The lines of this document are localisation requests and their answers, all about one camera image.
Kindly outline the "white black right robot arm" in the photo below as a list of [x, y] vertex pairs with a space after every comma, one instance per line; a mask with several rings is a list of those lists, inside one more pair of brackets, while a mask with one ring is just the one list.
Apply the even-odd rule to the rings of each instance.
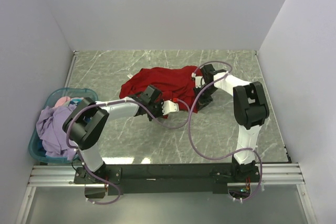
[[263, 85], [258, 81], [241, 80], [224, 69], [215, 70], [210, 63], [197, 68], [191, 77], [195, 82], [196, 95], [191, 111], [200, 111], [208, 106], [213, 101], [212, 94], [217, 90], [223, 90], [233, 98], [234, 117], [239, 125], [238, 152], [233, 155], [233, 161], [238, 164], [231, 167], [230, 175], [241, 182], [249, 175], [246, 165], [255, 160], [253, 150], [257, 146], [259, 131], [269, 117]]

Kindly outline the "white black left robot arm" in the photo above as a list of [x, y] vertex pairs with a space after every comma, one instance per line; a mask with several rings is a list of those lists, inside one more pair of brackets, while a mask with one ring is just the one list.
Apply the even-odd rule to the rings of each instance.
[[91, 182], [104, 179], [106, 164], [98, 149], [98, 140], [108, 120], [148, 115], [149, 120], [163, 115], [162, 91], [149, 85], [145, 91], [110, 102], [95, 102], [84, 98], [65, 120], [62, 129], [66, 143], [75, 148], [87, 167], [86, 176]]

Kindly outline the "red t-shirt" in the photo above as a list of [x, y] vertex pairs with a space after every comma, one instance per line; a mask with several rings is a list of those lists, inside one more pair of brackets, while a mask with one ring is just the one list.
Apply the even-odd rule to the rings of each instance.
[[139, 91], [144, 91], [147, 86], [153, 85], [162, 92], [163, 101], [179, 99], [179, 109], [187, 111], [188, 108], [191, 108], [200, 90], [195, 87], [191, 77], [192, 73], [203, 76], [197, 66], [185, 66], [180, 69], [142, 68], [121, 86], [119, 98], [129, 97]]

